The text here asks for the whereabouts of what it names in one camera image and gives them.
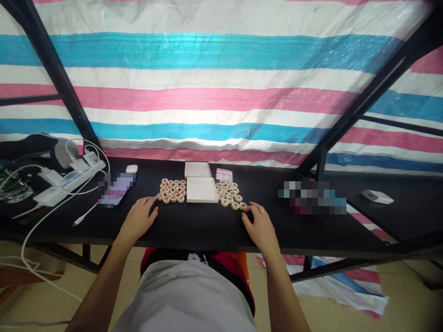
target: person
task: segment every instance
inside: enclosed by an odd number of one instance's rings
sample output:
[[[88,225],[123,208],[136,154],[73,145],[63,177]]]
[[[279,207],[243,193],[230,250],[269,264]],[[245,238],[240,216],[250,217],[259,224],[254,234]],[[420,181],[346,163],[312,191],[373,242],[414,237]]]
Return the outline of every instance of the person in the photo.
[[[156,196],[140,198],[132,206],[66,331],[108,330],[127,256],[156,219],[158,207],[150,212],[156,200]],[[252,212],[253,223],[245,212],[241,219],[266,262],[272,332],[310,331],[268,213],[254,202],[244,211]],[[132,303],[113,331],[256,331],[252,295],[241,268],[230,260],[232,256],[187,253],[186,259],[180,250],[147,250]]]

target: table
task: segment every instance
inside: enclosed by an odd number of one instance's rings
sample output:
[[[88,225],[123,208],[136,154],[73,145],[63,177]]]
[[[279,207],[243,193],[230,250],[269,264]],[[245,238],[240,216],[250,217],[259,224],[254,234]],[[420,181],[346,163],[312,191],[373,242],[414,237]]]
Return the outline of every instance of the table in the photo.
[[[127,192],[120,205],[114,209],[97,207],[80,225],[73,227],[73,222],[97,201],[99,193],[95,191],[78,195],[57,209],[35,230],[30,238],[31,245],[72,264],[97,272],[100,264],[94,266],[88,262],[87,245],[110,246],[129,209],[138,198],[156,195],[162,178],[182,179],[184,176],[185,164],[180,161],[126,158],[109,160],[112,174],[124,172],[126,166],[130,164],[139,166],[137,182]],[[283,181],[308,180],[295,170],[210,164],[213,176],[218,167],[233,171],[233,179],[239,185],[240,194],[245,201],[256,201],[265,206],[274,223],[282,253],[346,257],[369,262],[393,257],[401,259],[400,252],[387,246],[349,214],[341,216],[284,214],[277,201],[277,190],[282,189]],[[92,180],[84,190],[92,189],[94,186],[96,182]],[[158,204],[160,209],[157,220],[147,234],[137,241],[136,246],[258,252],[244,229],[240,211],[223,207],[221,204],[165,205],[162,202]],[[4,210],[4,205],[0,206],[0,212],[11,213]],[[20,243],[20,239],[46,214],[46,211],[39,211],[39,215],[36,213],[31,216],[29,218],[31,222],[27,225],[22,226],[9,221],[2,226],[8,228],[5,231],[8,231],[12,240]],[[57,243],[81,243],[84,245],[86,255],[82,257],[68,253]]]
[[[397,241],[443,229],[443,177],[326,172],[325,180],[346,191],[348,203]],[[388,205],[367,200],[365,189],[394,199]]]

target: white paper box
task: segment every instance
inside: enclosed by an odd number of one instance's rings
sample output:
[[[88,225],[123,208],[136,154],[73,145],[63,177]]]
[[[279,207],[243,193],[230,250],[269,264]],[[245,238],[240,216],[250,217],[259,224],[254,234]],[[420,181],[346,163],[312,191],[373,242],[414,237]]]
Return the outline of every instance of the white paper box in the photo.
[[[213,178],[189,177],[186,185],[187,203],[218,203],[217,188]]]
[[[185,179],[188,177],[193,178],[211,178],[211,169],[209,168],[209,163],[206,162],[185,162]]]

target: black metal leg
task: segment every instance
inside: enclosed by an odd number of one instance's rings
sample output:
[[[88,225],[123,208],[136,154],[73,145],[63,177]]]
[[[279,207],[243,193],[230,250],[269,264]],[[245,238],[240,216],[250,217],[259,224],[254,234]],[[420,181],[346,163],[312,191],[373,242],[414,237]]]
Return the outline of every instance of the black metal leg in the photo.
[[[0,3],[22,26],[54,87],[63,96],[63,102],[80,134],[83,138],[101,147],[32,0],[0,0]]]
[[[18,105],[18,104],[29,104],[39,101],[52,101],[63,99],[62,95],[38,95],[38,96],[24,96],[24,97],[12,97],[12,98],[1,98],[0,106]]]
[[[405,122],[398,122],[398,121],[393,121],[393,120],[386,120],[386,119],[381,119],[381,118],[375,118],[375,117],[367,116],[367,115],[361,116],[360,120],[376,122],[376,123],[380,123],[382,125],[383,124],[384,125],[390,125],[390,126],[397,127],[397,128],[414,130],[414,131],[422,132],[422,133],[425,133],[425,134],[436,135],[436,136],[440,136],[440,137],[443,136],[443,130],[441,130],[441,129],[423,127],[423,126],[420,126],[420,125],[417,125],[417,124],[408,124],[408,123],[405,123]]]
[[[441,11],[436,9],[414,31],[342,117],[324,135],[302,162],[297,172],[302,174],[309,172],[317,163],[322,150],[329,151],[415,61],[443,44],[442,25]]]
[[[108,258],[109,253],[111,252],[112,246],[108,246],[106,248],[105,253],[103,254],[102,259],[100,260],[99,266],[102,268],[103,264],[106,262],[106,259]]]
[[[312,256],[305,256],[305,262],[303,263],[303,271],[308,271],[312,268]]]
[[[84,259],[91,260],[91,245],[83,244],[82,245],[82,256]]]
[[[62,261],[68,262],[69,264],[80,267],[89,272],[98,274],[100,272],[100,266],[96,263],[91,262],[75,252],[59,245],[56,243],[28,243],[30,247],[44,252],[45,254],[51,255]]]
[[[316,267],[316,268],[310,269],[310,270],[305,270],[303,268],[303,272],[292,274],[292,275],[290,275],[290,277],[291,277],[292,282],[303,281],[303,280],[327,276],[327,275],[334,274],[334,273],[354,270],[354,269],[366,267],[369,265],[374,265],[377,262],[380,262],[380,261],[348,258],[348,259],[344,259],[342,261],[337,261],[335,263],[323,265],[321,267]]]
[[[326,156],[328,151],[324,148],[318,156],[317,170],[315,172],[315,180],[322,181],[324,175],[324,167],[326,165]]]
[[[432,283],[432,282],[424,282],[423,283],[429,290],[438,291],[443,290],[443,283]]]
[[[355,270],[361,267],[367,267],[371,265],[379,265],[394,261],[402,261],[408,258],[414,259],[419,256],[424,258],[427,255],[433,255],[435,252],[437,253],[435,259],[439,260],[441,259],[443,252],[443,231],[437,231],[431,234],[425,234],[420,237],[415,237],[407,241],[393,244],[390,247],[393,250],[393,254],[392,257],[387,259],[367,260],[367,259],[348,258],[328,265],[323,265],[321,267],[316,267],[310,270],[305,270],[305,268],[303,268],[303,272],[292,274],[290,277],[293,282],[308,280],[312,278],[327,276],[334,273]]]

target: pink stripe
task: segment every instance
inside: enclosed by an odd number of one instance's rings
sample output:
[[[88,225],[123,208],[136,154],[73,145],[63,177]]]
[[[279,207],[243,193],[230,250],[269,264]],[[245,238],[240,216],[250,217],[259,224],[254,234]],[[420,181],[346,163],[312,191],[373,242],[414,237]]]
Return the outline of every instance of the pink stripe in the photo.
[[[32,0],[32,2],[34,3],[53,3],[53,2],[62,2],[62,1],[66,1],[66,0]]]
[[[424,74],[443,74],[443,46],[428,53],[411,66],[412,72]]]
[[[52,85],[1,84],[1,96],[54,93]],[[309,88],[211,89],[182,88],[135,90],[74,87],[83,107],[128,111],[165,109],[250,111],[281,109],[311,113],[341,114],[356,94]]]
[[[443,153],[443,139],[441,138],[426,137],[398,131],[352,127],[339,142]]]
[[[374,225],[374,223],[372,221],[370,221],[368,218],[366,218],[361,213],[358,213],[358,212],[350,213],[350,215],[353,216],[355,219],[357,219],[357,221],[363,225]],[[380,228],[375,228],[375,229],[371,230],[371,232],[379,239],[384,239],[388,235],[384,230],[382,230]]]
[[[318,0],[286,0],[290,2],[311,2]],[[367,2],[418,2],[420,0],[321,0],[322,2],[342,2],[349,6],[362,5]]]
[[[304,256],[298,256],[298,255],[282,255],[285,262],[289,265],[299,265],[303,266],[305,263]]]
[[[362,215],[359,212],[354,212],[354,213],[350,213],[351,216],[353,216],[355,219],[357,219],[359,221],[359,223],[364,224],[364,225],[373,225],[374,223],[372,221],[370,221],[369,219],[367,219],[364,215]]]
[[[378,272],[376,271],[370,271],[365,269],[357,269],[352,271],[346,271],[343,272],[347,277],[351,278],[352,280],[357,281],[365,281],[370,282],[374,284],[380,284],[380,278],[378,276]]]
[[[379,314],[377,314],[376,312],[371,311],[371,310],[361,310],[361,312],[367,314],[368,316],[373,318],[373,320],[380,320],[380,318],[381,318],[381,316]]]
[[[228,161],[249,161],[260,162],[265,160],[275,160],[280,163],[298,166],[306,157],[305,154],[295,154],[291,152],[263,152],[257,150],[194,150],[186,148],[166,149],[166,148],[104,148],[107,156],[138,159],[155,160],[192,160],[219,162],[222,159]]]
[[[53,85],[43,84],[0,84],[0,98],[27,97],[35,95],[53,95],[57,90]],[[28,105],[55,105],[64,106],[63,101],[42,101]]]
[[[384,230],[382,230],[382,229],[373,229],[371,232],[376,237],[378,237],[380,240],[383,240],[383,239],[385,239],[388,236],[388,234]]]
[[[267,90],[167,89],[152,91],[75,87],[75,90],[83,107],[132,111],[284,109],[338,114],[355,96],[355,94],[343,91],[304,88]],[[0,84],[0,98],[53,93],[56,93],[56,90],[52,85]],[[62,106],[63,102],[46,101],[38,104]],[[405,132],[353,127],[340,142],[443,153],[443,140],[441,138],[425,137]]]
[[[66,0],[33,0],[34,3],[51,3],[51,2],[62,2],[62,1],[66,1]],[[142,0],[105,0],[106,2],[141,2]],[[311,1],[316,1],[318,2],[318,0],[286,0],[286,1],[290,1],[290,2],[311,2]],[[322,0],[323,2],[342,2],[345,3],[349,6],[356,6],[356,5],[362,5],[365,4],[367,2],[416,2],[419,0]]]

